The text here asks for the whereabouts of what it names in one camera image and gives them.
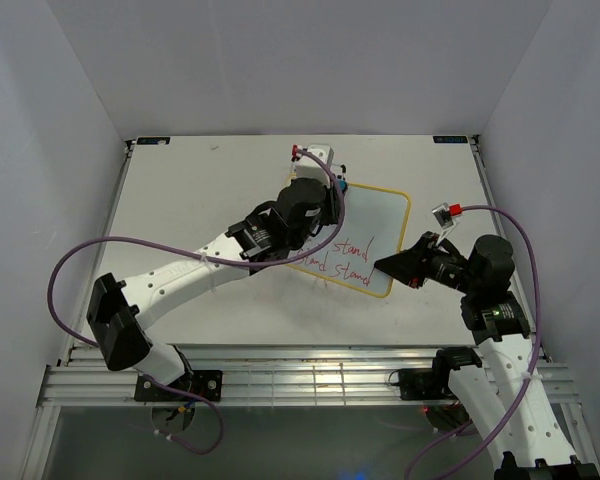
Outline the yellow framed whiteboard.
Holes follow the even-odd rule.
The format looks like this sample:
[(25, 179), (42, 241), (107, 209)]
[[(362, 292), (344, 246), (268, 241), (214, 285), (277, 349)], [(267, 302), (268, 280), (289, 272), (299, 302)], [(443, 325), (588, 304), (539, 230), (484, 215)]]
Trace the yellow framed whiteboard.
[(389, 295), (393, 280), (376, 260), (401, 250), (411, 199), (405, 192), (351, 183), (338, 235), (316, 253), (291, 265), (300, 272), (376, 298)]

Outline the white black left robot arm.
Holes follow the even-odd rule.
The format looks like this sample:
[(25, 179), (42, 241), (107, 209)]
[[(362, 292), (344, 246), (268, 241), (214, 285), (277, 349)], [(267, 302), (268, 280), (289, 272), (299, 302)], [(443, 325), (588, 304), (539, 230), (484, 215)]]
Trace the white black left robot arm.
[(199, 249), (196, 258), (121, 280), (111, 273), (97, 278), (86, 320), (106, 367), (134, 369), (157, 381), (168, 398), (185, 397), (193, 377), (188, 361), (176, 346), (151, 339), (150, 328), (216, 287), (290, 259), (323, 227), (338, 223), (341, 206), (336, 182), (294, 178), (275, 200)]

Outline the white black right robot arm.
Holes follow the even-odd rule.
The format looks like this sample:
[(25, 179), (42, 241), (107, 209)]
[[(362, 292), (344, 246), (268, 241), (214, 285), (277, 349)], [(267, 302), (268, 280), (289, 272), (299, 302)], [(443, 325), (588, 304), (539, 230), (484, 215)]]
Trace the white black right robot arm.
[(456, 397), (494, 465), (497, 479), (597, 479), (563, 433), (540, 375), (529, 322), (510, 290), (511, 244), (479, 237), (468, 257), (433, 232), (376, 270), (417, 289), (432, 280), (461, 292), (461, 316), (472, 347), (437, 351), (429, 370), (403, 385), (426, 399)]

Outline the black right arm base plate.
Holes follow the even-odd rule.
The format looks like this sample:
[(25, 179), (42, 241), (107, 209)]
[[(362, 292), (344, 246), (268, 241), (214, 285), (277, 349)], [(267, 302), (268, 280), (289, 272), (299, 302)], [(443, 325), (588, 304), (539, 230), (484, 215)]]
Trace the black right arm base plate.
[(403, 368), (389, 374), (388, 385), (399, 390), (403, 401), (451, 400), (455, 396), (448, 387), (448, 376), (432, 368)]

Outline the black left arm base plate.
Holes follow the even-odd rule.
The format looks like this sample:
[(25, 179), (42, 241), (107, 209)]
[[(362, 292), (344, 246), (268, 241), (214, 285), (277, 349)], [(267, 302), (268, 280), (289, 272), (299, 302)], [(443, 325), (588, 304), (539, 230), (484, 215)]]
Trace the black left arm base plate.
[[(221, 370), (193, 370), (168, 385), (170, 389), (198, 395), (212, 402), (219, 402), (222, 396), (223, 372)], [(176, 394), (154, 385), (145, 376), (139, 376), (133, 399), (136, 402), (187, 402), (191, 398)]]

